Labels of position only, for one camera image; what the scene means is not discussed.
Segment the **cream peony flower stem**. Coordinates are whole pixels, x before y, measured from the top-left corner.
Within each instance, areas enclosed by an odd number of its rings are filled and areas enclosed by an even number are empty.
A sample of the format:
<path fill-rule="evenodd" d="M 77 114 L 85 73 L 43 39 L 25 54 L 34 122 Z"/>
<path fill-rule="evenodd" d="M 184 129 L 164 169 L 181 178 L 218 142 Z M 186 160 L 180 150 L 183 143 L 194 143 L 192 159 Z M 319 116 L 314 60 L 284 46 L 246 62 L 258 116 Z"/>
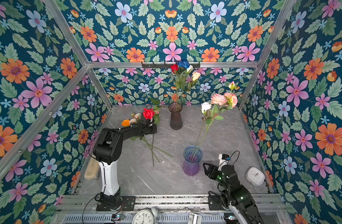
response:
<path fill-rule="evenodd" d="M 138 123 L 142 117 L 142 114 L 141 113 L 132 113 L 131 116 L 132 116 L 132 118 L 130 119 L 130 125 Z"/>

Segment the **orange yellow artificial rose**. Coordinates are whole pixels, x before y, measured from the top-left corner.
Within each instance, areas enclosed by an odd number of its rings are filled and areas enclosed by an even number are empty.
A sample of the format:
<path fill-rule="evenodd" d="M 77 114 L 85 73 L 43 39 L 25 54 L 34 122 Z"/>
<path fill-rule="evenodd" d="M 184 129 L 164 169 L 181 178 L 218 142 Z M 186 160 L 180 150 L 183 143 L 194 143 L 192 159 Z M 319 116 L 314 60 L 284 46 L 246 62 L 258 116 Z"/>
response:
<path fill-rule="evenodd" d="M 131 125 L 131 121 L 129 119 L 125 119 L 122 121 L 122 126 L 123 127 L 129 127 Z"/>

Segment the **dark pink ribbed glass vase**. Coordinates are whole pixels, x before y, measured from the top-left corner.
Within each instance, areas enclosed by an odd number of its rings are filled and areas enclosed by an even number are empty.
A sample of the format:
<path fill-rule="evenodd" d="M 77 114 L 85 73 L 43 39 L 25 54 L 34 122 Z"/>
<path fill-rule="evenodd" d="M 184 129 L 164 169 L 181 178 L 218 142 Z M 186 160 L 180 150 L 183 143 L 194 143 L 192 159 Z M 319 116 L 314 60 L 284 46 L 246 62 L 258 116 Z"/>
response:
<path fill-rule="evenodd" d="M 183 106 L 179 103 L 171 103 L 168 107 L 171 118 L 170 118 L 170 127 L 173 130 L 180 130 L 183 127 L 183 120 L 181 116 L 181 111 Z"/>

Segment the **purple blue ribbed glass vase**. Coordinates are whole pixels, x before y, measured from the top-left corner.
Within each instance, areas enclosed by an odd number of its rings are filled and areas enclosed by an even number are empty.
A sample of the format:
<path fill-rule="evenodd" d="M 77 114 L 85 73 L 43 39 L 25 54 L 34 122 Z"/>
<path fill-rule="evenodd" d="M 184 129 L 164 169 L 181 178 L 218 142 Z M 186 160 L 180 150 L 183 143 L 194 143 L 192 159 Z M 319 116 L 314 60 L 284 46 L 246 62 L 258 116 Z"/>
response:
<path fill-rule="evenodd" d="M 184 163 L 183 163 L 183 172 L 188 176 L 195 176 L 198 174 L 200 170 L 200 162 L 203 158 L 202 150 L 195 146 L 191 145 L 185 148 L 184 150 Z"/>

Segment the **white rosebud stem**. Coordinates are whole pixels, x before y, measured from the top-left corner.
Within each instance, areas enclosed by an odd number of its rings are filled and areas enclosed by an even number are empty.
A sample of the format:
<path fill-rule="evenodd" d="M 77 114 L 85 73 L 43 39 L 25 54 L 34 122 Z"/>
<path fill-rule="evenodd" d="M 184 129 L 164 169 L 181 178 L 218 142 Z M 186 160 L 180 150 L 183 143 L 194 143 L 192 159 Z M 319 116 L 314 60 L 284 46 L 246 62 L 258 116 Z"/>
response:
<path fill-rule="evenodd" d="M 211 108 L 212 108 L 212 105 L 208 102 L 204 102 L 201 104 L 202 124 L 201 124 L 201 130 L 199 132 L 199 135 L 198 135 L 195 147 L 194 147 L 194 151 L 192 153 L 192 159 L 196 157 L 196 154 L 198 150 L 200 149 L 200 145 L 202 144 L 202 142 L 205 139 L 205 136 L 207 135 L 207 132 L 209 129 L 208 121 L 211 121 Z"/>

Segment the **red artificial rose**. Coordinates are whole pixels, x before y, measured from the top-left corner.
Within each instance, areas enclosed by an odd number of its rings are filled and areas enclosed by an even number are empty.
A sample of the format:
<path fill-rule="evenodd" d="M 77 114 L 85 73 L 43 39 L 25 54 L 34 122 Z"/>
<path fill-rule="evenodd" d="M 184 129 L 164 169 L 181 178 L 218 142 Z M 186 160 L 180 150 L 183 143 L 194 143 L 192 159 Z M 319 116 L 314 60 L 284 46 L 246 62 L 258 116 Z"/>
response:
<path fill-rule="evenodd" d="M 150 109 L 144 108 L 142 115 L 146 119 L 151 119 L 154 122 L 155 121 L 154 120 L 155 114 L 156 114 L 156 112 L 153 109 L 151 109 L 151 108 Z M 151 143 L 149 143 L 148 140 L 145 137 L 142 137 L 143 142 L 147 145 L 147 147 L 151 151 L 151 161 L 152 161 L 152 166 L 153 167 L 155 167 L 155 160 L 154 160 L 155 159 L 155 154 L 154 154 L 154 151 L 153 151 L 153 148 L 154 148 L 154 145 L 153 145 L 153 143 L 154 143 L 154 135 L 155 134 L 152 134 L 152 141 L 151 141 Z"/>
<path fill-rule="evenodd" d="M 176 73 L 177 73 L 177 71 L 178 71 L 178 65 L 177 65 L 177 64 L 171 65 L 170 68 L 171 68 L 173 74 L 176 74 Z"/>

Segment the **cream white artificial rose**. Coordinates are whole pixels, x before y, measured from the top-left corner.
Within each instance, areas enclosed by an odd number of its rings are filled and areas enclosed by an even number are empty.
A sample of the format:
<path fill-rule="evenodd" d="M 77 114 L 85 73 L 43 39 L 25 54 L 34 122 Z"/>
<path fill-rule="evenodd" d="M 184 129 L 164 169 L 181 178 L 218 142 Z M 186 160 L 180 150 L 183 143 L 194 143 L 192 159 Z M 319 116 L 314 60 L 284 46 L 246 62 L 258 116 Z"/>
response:
<path fill-rule="evenodd" d="M 196 82 L 196 81 L 200 78 L 200 76 L 201 76 L 201 74 L 200 74 L 199 72 L 194 71 L 194 72 L 192 73 L 192 81 L 193 81 L 193 82 Z"/>

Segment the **blue artificial flower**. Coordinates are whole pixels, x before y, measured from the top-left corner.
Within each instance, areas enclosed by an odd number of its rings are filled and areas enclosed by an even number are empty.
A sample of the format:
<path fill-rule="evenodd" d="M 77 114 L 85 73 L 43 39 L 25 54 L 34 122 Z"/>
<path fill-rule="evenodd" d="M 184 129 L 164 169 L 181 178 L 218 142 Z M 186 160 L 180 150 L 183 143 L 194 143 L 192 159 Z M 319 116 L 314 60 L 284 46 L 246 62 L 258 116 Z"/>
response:
<path fill-rule="evenodd" d="M 190 64 L 187 61 L 182 60 L 182 61 L 178 62 L 178 66 L 185 68 L 185 69 L 188 69 Z"/>

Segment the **pink artificial flower spray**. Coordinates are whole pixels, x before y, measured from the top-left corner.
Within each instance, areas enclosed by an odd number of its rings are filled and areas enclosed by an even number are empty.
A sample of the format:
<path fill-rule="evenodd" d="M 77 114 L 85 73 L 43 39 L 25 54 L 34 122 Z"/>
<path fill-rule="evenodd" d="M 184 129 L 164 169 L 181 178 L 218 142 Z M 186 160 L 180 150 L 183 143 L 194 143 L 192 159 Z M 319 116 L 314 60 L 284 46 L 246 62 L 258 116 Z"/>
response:
<path fill-rule="evenodd" d="M 208 121 L 209 129 L 215 120 L 221 121 L 224 119 L 222 116 L 223 113 L 234 109 L 238 104 L 238 97 L 235 94 L 235 90 L 237 90 L 238 86 L 233 81 L 228 85 L 228 88 L 228 92 L 225 92 L 224 94 L 215 93 L 211 96 L 210 100 L 207 101 L 212 105 L 211 121 Z"/>

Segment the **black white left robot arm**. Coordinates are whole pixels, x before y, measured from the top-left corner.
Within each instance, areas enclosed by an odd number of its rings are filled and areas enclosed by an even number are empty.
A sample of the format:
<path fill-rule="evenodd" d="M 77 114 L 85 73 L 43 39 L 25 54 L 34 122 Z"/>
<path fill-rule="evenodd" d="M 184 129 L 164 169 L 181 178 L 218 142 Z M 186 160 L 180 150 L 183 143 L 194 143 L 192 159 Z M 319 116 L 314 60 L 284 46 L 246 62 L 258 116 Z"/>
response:
<path fill-rule="evenodd" d="M 154 119 L 141 116 L 140 121 L 122 128 L 105 128 L 99 138 L 93 155 L 98 161 L 102 176 L 102 189 L 95 200 L 98 202 L 97 211 L 127 211 L 134 208 L 135 197 L 122 197 L 117 177 L 117 163 L 123 149 L 123 142 L 133 137 L 144 137 L 155 134 L 157 125 Z"/>

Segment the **bunch of artificial flowers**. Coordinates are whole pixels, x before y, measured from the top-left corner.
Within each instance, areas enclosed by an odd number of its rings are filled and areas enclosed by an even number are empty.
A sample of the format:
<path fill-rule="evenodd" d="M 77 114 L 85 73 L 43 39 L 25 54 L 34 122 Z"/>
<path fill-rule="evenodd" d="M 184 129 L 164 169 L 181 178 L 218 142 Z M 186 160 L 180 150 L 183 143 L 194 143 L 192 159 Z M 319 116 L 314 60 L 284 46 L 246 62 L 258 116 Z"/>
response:
<path fill-rule="evenodd" d="M 132 113 L 130 119 L 122 121 L 122 128 L 120 130 L 129 131 L 124 139 L 136 139 L 144 142 L 147 148 L 151 152 L 152 165 L 155 166 L 155 160 L 157 163 L 161 163 L 160 159 L 156 155 L 155 151 L 162 153 L 163 155 L 173 158 L 171 154 L 161 149 L 160 147 L 154 146 L 154 138 L 157 133 L 157 125 L 159 124 L 159 114 L 153 109 L 145 109 L 142 113 Z"/>

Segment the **beige oblong pad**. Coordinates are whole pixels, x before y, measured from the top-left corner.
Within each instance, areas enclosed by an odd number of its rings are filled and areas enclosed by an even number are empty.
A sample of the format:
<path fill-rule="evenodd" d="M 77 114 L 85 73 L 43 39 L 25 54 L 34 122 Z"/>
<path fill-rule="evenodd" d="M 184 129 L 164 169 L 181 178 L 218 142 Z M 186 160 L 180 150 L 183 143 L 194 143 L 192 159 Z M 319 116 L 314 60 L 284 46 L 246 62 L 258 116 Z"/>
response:
<path fill-rule="evenodd" d="M 97 179 L 99 176 L 99 171 L 100 171 L 99 162 L 96 159 L 91 158 L 86 168 L 86 171 L 84 173 L 84 179 L 86 180 Z"/>

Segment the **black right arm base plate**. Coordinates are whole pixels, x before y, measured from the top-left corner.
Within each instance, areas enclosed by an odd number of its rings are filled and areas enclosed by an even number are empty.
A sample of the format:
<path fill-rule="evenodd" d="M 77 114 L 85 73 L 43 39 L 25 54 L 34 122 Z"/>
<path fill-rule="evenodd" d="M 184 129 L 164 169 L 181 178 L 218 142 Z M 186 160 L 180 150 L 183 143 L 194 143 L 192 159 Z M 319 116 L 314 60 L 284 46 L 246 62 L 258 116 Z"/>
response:
<path fill-rule="evenodd" d="M 208 207 L 210 211 L 226 211 L 229 210 L 227 205 L 223 205 L 221 197 L 218 195 L 208 196 Z"/>

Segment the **aluminium front mounting rail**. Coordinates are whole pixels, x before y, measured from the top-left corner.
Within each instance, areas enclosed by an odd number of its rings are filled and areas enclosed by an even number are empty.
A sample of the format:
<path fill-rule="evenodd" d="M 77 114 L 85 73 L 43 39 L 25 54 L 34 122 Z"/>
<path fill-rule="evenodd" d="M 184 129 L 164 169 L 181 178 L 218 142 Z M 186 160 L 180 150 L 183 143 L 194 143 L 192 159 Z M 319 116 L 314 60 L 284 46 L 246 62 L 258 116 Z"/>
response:
<path fill-rule="evenodd" d="M 133 211 L 156 207 L 162 211 L 200 211 L 210 212 L 208 207 L 208 194 L 166 194 L 166 195 L 130 195 L 136 197 Z M 98 201 L 94 195 L 65 196 L 56 206 L 60 212 L 98 212 Z"/>

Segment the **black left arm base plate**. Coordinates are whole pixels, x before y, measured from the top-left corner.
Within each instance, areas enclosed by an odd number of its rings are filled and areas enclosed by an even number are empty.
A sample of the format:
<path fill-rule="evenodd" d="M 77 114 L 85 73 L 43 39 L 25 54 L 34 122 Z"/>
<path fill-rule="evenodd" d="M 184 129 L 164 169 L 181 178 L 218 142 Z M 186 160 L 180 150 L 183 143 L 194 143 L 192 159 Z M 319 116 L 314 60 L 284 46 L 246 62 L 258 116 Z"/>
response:
<path fill-rule="evenodd" d="M 135 196 L 102 195 L 98 200 L 97 211 L 133 211 L 136 204 Z"/>

